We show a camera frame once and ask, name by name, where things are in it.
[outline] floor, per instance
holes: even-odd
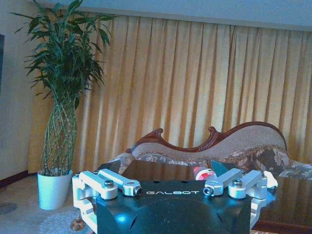
[[[73,207],[71,185],[64,206],[54,211],[39,208],[37,175],[0,188],[0,234],[90,233],[88,227],[79,232],[70,229],[78,214]]]

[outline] white flower pot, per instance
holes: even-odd
[[[65,202],[73,172],[62,176],[44,176],[38,172],[39,206],[43,210],[61,208]]]

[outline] dark wooden tabletop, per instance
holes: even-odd
[[[194,180],[192,167],[134,160],[123,175],[146,180]],[[312,181],[276,178],[278,188],[268,195],[266,207],[254,226],[259,231],[280,234],[312,234]]]

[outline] lucky bamboo plant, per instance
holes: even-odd
[[[44,88],[49,89],[44,98],[51,94],[54,99],[45,131],[41,173],[62,176],[70,172],[73,160],[77,135],[75,109],[93,82],[103,83],[104,72],[95,58],[95,53],[102,51],[90,37],[98,33],[103,45],[109,44],[109,30],[102,21],[113,17],[87,16],[77,11],[83,0],[73,1],[67,10],[62,10],[60,3],[54,8],[43,8],[35,0],[33,2],[39,10],[36,15],[12,14],[30,19],[28,40],[39,41],[33,54],[28,56],[26,67],[28,74],[38,72],[32,87],[42,82]]]

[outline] wooden trim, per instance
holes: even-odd
[[[275,232],[279,234],[310,234],[312,233],[312,227],[301,226],[296,224],[278,223],[265,220],[259,220],[256,222],[253,230],[263,232]]]
[[[276,128],[275,126],[273,126],[272,124],[269,124],[269,123],[254,121],[254,122],[242,123],[242,124],[237,125],[236,127],[232,128],[229,131],[224,132],[224,133],[220,133],[214,127],[210,127],[210,128],[208,128],[208,130],[210,132],[208,139],[204,143],[202,143],[201,145],[194,147],[194,148],[181,148],[181,147],[177,147],[177,146],[174,146],[174,145],[168,143],[161,136],[163,129],[158,128],[158,129],[148,133],[147,135],[142,137],[140,140],[138,140],[136,143],[134,143],[134,145],[131,149],[126,150],[126,153],[132,153],[133,150],[138,145],[140,145],[142,143],[148,143],[148,142],[158,143],[158,144],[167,146],[171,149],[183,151],[183,152],[192,152],[192,153],[201,152],[201,151],[207,150],[207,149],[217,145],[219,142],[221,142],[222,140],[224,140],[225,138],[227,138],[228,136],[230,136],[234,132],[236,132],[242,128],[245,128],[248,126],[253,126],[253,125],[266,126],[266,127],[270,127],[272,129],[274,129],[275,131],[277,131],[281,135],[281,137],[283,138],[283,141],[285,144],[285,149],[287,149],[285,138],[278,128]]]
[[[8,178],[0,180],[0,188],[8,186],[9,184],[13,184],[21,179],[28,177],[28,170],[17,173],[16,175],[10,176]]]

